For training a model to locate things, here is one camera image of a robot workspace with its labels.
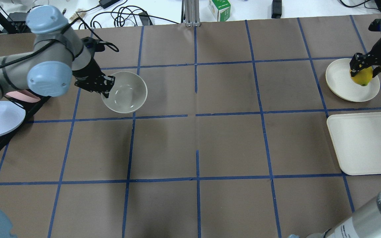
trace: black cable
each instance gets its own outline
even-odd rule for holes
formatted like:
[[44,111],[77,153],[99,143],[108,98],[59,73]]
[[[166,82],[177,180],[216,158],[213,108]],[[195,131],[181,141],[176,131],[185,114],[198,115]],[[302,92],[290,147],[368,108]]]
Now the black cable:
[[80,27],[81,27],[82,25],[83,25],[83,22],[80,23],[78,30],[80,30]]
[[121,6],[123,6],[124,4],[126,4],[127,1],[128,1],[128,0],[126,0],[124,3],[122,3],[122,4],[120,4],[120,5],[115,6],[115,8],[113,8],[112,11],[114,12],[116,8],[121,7]]
[[[76,18],[76,19],[75,19],[74,21],[72,21],[70,24],[66,25],[66,26],[62,29],[62,31],[60,32],[60,34],[64,34],[64,33],[65,33],[65,32],[66,32],[66,31],[67,31],[67,30],[68,30],[74,23],[76,23],[77,20],[79,20],[79,18]],[[48,49],[48,48],[49,48],[51,45],[53,45],[56,41],[57,41],[57,40],[54,40],[54,39],[53,39],[53,40],[51,40],[48,44],[44,45],[44,46],[41,47],[39,50],[37,50],[37,51],[31,53],[30,55],[23,56],[23,57],[18,58],[18,59],[16,59],[16,60],[12,60],[12,61],[10,61],[10,62],[8,62],[8,63],[2,64],[2,65],[0,65],[0,69],[5,68],[5,67],[7,67],[7,66],[10,66],[10,65],[12,65],[12,64],[15,64],[15,63],[22,62],[22,61],[24,61],[24,60],[30,59],[30,58],[32,58],[33,56],[36,56],[36,55],[42,53],[44,50]]]
[[96,28],[96,27],[95,27],[95,23],[98,23],[98,25],[100,26],[100,28],[103,28],[103,26],[101,26],[101,24],[100,24],[99,22],[97,22],[97,21],[94,21],[94,25],[93,25],[94,28]]
[[97,7],[100,7],[100,6],[101,6],[101,4],[98,4],[97,6],[94,6],[91,9],[88,9],[88,10],[85,10],[85,11],[80,11],[80,12],[89,12],[90,10],[93,10],[93,9],[95,9]]
[[1,8],[1,10],[7,15],[8,19],[11,20],[11,22],[12,22],[11,25],[13,25],[13,26],[17,29],[17,31],[20,32],[19,29],[17,28],[17,26],[14,24],[14,21],[13,21],[13,19],[10,17],[10,15],[8,15],[8,14],[6,13],[6,11],[1,7],[1,5],[0,5],[0,8]]
[[359,6],[361,6],[361,5],[363,5],[363,4],[367,3],[367,2],[369,2],[369,1],[371,1],[371,0],[365,0],[363,3],[357,4],[357,5],[354,5],[354,6],[346,5],[342,0],[339,0],[339,1],[340,1],[340,3],[341,3],[343,6],[345,6],[345,7],[347,7],[347,8],[355,8],[355,7],[359,7]]
[[376,9],[376,8],[369,8],[369,7],[367,7],[367,6],[365,5],[365,3],[364,3],[364,7],[365,7],[366,9],[373,9],[373,10],[377,10],[377,11],[381,12],[381,10],[380,10],[380,9]]
[[[95,19],[97,16],[99,16],[99,15],[101,15],[101,14],[104,14],[104,13],[117,13],[117,12],[100,12],[100,13],[98,13],[97,15],[95,15],[95,16],[92,18],[91,22],[93,22],[94,19]],[[123,13],[123,14],[139,16],[138,14],[129,14],[129,13]],[[161,19],[161,20],[169,21],[169,22],[172,22],[172,23],[175,23],[175,24],[179,24],[178,22],[175,22],[175,21],[172,21],[172,20],[169,20],[169,19],[166,19],[166,18],[156,17],[156,16],[153,16],[153,15],[148,15],[148,17],[149,17],[149,18],[157,18],[157,19]]]
[[[121,12],[120,12],[120,9],[119,9],[119,16],[121,16],[121,15],[123,15],[123,14],[125,14],[125,13],[123,13],[123,11],[125,10],[125,9],[128,9],[129,10],[129,12],[130,13],[134,13],[136,10],[134,10],[134,11],[132,11],[130,8],[129,8],[130,6],[126,6],[126,7],[123,7],[123,9],[121,10]],[[135,20],[135,23],[134,23],[134,25],[138,25],[138,21],[136,20],[136,17],[135,16],[133,16],[133,19]],[[127,17],[127,18],[123,18],[123,21],[117,21],[117,25],[116,26],[120,26],[120,27],[122,27],[122,26],[124,26],[125,24],[126,24],[126,20],[130,20],[130,15]]]
[[[100,36],[97,35],[97,33],[95,33],[95,32],[88,26],[88,24],[85,22],[85,20],[83,20],[83,18],[81,18],[81,17],[79,16],[79,14],[76,13],[76,15],[77,15],[76,20],[80,19],[80,20],[83,22],[83,24],[84,24],[84,25],[91,31],[91,33],[92,33],[94,36],[96,36],[100,41],[104,41],[103,39],[101,39]],[[114,45],[113,43],[111,43],[111,42],[107,42],[105,45],[106,45],[108,48],[112,49],[114,52],[119,52],[119,51],[120,51],[120,50],[118,49],[118,47],[117,47],[116,45]]]
[[44,6],[44,5],[36,5],[36,6],[33,6],[33,7],[30,8],[27,12],[29,13],[33,8],[40,7],[40,6]]

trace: power adapter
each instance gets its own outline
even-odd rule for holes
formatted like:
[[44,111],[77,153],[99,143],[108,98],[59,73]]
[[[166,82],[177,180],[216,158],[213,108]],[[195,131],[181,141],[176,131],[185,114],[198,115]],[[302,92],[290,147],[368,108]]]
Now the power adapter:
[[273,0],[271,3],[271,18],[281,17],[281,0]]
[[103,9],[106,9],[107,7],[111,6],[112,4],[115,4],[119,2],[120,0],[100,0],[100,5]]

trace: black clamp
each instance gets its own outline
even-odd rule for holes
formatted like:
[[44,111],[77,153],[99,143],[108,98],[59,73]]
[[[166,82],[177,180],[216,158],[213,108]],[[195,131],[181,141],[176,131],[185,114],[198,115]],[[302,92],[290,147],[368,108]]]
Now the black clamp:
[[[374,20],[368,27],[370,31],[381,32],[381,19]],[[355,53],[349,63],[351,67],[351,76],[370,66],[377,66],[373,69],[373,77],[381,73],[381,38],[374,44],[371,51],[367,54]]]

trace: white tray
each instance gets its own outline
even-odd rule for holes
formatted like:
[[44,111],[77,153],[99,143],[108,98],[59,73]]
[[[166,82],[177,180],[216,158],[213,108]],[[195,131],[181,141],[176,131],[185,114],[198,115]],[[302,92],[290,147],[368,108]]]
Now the white tray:
[[343,172],[381,174],[381,112],[332,115],[327,127]]

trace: white bowl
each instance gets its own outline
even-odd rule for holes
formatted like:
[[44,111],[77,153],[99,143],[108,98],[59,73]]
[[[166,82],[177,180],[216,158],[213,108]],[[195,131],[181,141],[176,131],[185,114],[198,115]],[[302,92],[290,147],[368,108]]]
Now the white bowl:
[[14,131],[23,122],[26,111],[10,101],[0,101],[0,136]]
[[148,96],[145,81],[131,72],[117,72],[113,76],[115,82],[108,98],[101,94],[104,104],[118,113],[132,113],[142,107]]
[[351,59],[338,59],[330,63],[325,71],[325,80],[334,94],[347,101],[369,101],[380,91],[380,81],[374,77],[367,86],[352,81]]

